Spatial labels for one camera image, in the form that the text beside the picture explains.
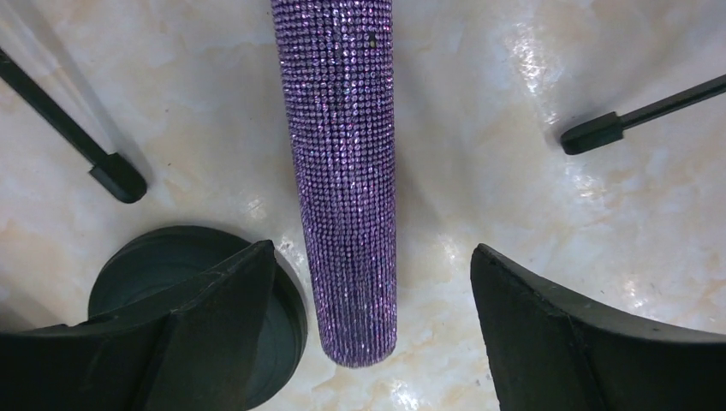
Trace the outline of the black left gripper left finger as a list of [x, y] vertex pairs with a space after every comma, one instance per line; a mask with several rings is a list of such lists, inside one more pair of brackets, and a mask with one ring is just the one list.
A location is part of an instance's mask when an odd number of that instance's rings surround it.
[[245, 409], [275, 269], [259, 241], [78, 325], [4, 332], [2, 409]]

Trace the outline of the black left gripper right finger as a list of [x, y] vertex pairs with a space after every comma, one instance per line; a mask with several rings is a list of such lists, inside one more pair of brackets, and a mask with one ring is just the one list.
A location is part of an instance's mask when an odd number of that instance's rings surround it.
[[607, 306], [485, 244], [470, 279], [501, 409], [724, 409], [724, 335]]

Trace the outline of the black tripod microphone stand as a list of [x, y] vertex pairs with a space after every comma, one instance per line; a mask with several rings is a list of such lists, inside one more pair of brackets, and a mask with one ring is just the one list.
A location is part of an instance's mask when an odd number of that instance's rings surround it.
[[133, 164], [118, 152], [106, 152], [5, 51], [1, 79], [91, 165], [89, 175], [116, 200], [133, 204], [145, 196], [148, 184]]

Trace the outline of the purple glitter microphone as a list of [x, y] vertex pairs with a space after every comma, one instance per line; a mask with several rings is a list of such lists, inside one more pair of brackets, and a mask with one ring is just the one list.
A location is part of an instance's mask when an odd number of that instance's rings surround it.
[[396, 346], [393, 5], [275, 1], [283, 95], [322, 350]]

